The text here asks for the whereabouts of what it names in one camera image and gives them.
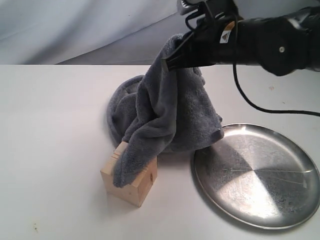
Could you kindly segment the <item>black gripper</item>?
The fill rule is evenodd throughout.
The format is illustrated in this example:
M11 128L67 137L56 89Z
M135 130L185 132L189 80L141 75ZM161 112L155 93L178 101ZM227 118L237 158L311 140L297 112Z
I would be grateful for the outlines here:
M220 12L214 18L203 16L196 27L183 36L181 44L173 46L162 59L163 67L170 71L191 67L233 65L236 63L240 16Z

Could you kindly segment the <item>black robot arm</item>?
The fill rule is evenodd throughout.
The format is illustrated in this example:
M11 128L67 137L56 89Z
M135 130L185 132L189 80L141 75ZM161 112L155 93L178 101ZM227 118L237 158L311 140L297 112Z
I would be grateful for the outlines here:
M278 17L242 19L235 13L197 20L163 60L171 71L213 65L259 65L275 76L320 70L320 8Z

